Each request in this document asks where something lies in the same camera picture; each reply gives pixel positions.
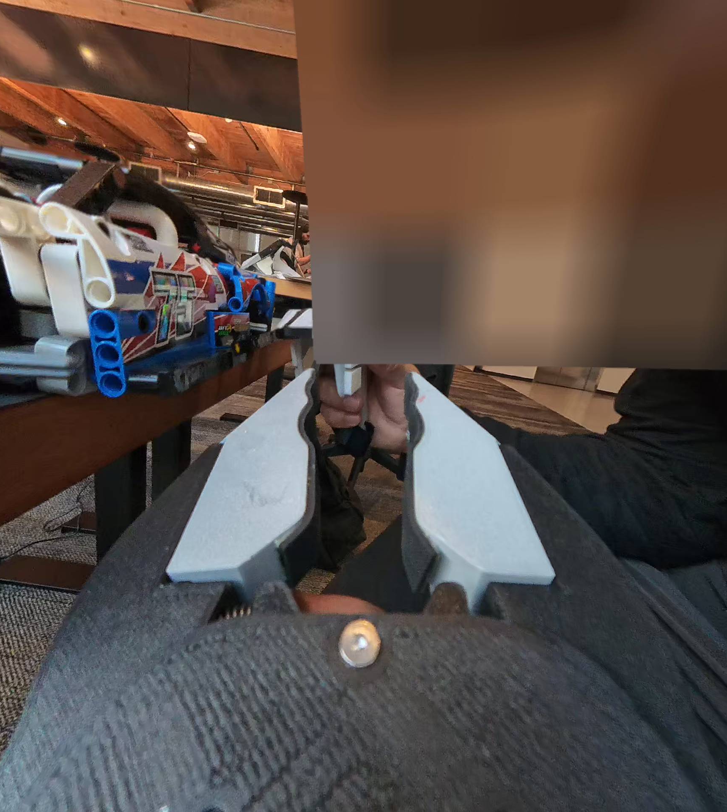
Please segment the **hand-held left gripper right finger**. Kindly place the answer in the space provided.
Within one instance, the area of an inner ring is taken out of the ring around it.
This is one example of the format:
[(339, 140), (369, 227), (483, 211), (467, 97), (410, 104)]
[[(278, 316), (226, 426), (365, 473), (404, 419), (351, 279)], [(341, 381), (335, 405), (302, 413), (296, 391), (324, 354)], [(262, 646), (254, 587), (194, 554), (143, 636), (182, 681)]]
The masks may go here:
[(500, 442), (418, 373), (405, 380), (401, 558), (414, 594), (458, 585), (475, 614), (491, 584), (555, 572)]

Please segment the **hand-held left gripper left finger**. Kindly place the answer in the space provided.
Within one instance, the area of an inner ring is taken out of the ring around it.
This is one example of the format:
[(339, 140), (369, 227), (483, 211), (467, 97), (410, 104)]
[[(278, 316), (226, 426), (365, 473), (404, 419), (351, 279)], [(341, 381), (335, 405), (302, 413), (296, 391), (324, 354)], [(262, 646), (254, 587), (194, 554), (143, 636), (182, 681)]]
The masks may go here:
[(220, 443), (167, 564), (171, 582), (227, 583), (250, 601), (316, 565), (315, 380), (315, 369), (302, 372)]

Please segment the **blue white brick race car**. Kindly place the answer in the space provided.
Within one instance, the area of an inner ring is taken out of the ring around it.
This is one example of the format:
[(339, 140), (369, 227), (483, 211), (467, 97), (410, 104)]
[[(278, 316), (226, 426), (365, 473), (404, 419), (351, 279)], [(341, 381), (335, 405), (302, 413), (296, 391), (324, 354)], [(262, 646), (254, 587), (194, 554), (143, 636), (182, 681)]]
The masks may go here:
[(276, 287), (108, 149), (0, 146), (0, 382), (182, 392), (276, 342)]

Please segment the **person's right forearm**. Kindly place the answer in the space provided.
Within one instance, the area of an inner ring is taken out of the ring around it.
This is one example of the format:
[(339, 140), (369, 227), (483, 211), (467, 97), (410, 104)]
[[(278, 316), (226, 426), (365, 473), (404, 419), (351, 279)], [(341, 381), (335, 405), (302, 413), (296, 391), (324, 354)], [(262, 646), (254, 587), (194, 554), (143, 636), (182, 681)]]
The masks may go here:
[(727, 371), (637, 369), (603, 433), (475, 420), (513, 448), (612, 552), (657, 568), (727, 556)]

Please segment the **grey desk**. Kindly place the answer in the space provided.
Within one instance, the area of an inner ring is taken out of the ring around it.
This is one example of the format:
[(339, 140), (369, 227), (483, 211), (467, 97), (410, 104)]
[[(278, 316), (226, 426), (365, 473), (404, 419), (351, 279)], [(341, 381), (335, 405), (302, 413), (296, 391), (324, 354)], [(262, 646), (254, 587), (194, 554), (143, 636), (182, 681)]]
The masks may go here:
[(174, 397), (52, 395), (0, 409), (0, 526), (286, 365), (290, 344), (274, 340)]

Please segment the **person's right hand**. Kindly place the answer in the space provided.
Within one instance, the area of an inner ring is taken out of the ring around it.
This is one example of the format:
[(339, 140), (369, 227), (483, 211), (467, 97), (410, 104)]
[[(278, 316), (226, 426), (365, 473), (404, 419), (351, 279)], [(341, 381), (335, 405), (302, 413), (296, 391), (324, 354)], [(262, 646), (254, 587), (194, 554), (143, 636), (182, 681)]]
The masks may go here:
[(337, 392), (334, 372), (330, 365), (319, 369), (318, 393), (320, 412), (333, 430), (349, 429), (361, 423), (362, 412), (374, 426), (372, 443), (390, 454), (407, 450), (408, 425), (405, 415), (405, 381), (409, 373), (417, 373), (415, 365), (368, 365), (367, 391), (342, 397)]

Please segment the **grey and black tool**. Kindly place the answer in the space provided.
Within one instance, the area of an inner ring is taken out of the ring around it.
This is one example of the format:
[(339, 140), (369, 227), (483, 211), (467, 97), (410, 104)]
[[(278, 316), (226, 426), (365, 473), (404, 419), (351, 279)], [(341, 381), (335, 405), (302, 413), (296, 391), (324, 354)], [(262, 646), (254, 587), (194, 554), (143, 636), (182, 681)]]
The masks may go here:
[(240, 270), (281, 280), (307, 280), (296, 261), (293, 246), (283, 239), (277, 239), (243, 261)]

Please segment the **black floor lamp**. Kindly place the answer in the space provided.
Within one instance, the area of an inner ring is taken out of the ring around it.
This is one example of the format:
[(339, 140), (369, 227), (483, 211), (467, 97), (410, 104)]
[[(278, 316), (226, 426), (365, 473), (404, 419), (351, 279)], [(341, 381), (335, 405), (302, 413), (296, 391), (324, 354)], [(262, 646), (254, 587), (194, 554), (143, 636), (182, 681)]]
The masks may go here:
[(301, 218), (301, 211), (302, 208), (308, 205), (308, 195), (301, 190), (298, 189), (288, 189), (282, 192), (283, 198), (288, 201), (292, 202), (295, 206), (295, 213), (294, 213), (294, 233), (292, 238), (292, 246), (294, 250), (294, 255), (297, 252), (297, 247), (302, 241), (304, 227), (302, 226), (302, 218)]

